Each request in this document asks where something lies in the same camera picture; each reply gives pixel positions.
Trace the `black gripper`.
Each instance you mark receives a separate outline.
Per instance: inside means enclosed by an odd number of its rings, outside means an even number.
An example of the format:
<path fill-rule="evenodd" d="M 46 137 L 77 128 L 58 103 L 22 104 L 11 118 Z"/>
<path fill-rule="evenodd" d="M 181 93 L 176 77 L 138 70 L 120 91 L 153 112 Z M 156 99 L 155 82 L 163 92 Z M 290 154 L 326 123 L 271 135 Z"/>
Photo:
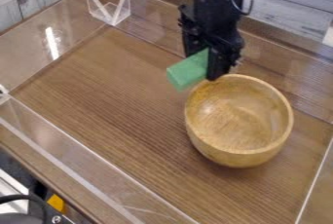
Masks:
<path fill-rule="evenodd" d="M 244 40 L 237 32 L 236 25 L 207 30 L 193 20 L 193 6 L 180 5 L 177 25 L 181 29 L 181 42 L 184 55 L 191 56 L 204 48 L 208 48 L 208 66 L 205 78 L 216 80 L 227 74 L 229 68 L 236 65 Z"/>

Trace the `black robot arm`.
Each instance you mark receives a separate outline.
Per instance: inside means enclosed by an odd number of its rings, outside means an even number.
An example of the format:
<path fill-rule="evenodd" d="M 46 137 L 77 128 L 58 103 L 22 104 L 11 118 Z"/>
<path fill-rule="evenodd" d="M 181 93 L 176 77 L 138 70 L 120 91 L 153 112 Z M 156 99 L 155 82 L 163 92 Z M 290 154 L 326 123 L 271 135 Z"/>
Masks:
<path fill-rule="evenodd" d="M 249 14 L 252 5 L 253 0 L 192 0 L 177 7 L 184 54 L 189 57 L 208 51 L 208 81 L 227 74 L 236 65 L 244 48 L 237 23 Z"/>

